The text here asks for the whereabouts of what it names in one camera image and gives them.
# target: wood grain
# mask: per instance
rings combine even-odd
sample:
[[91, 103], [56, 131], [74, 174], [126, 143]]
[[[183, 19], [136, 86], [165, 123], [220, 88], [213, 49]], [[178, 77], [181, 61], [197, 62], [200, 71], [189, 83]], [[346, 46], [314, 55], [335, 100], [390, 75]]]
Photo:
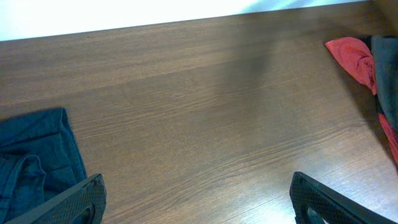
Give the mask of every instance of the wood grain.
[[373, 97], [323, 46], [392, 31], [357, 2], [0, 42], [0, 119], [66, 107], [104, 223], [293, 223], [298, 170], [397, 222]]

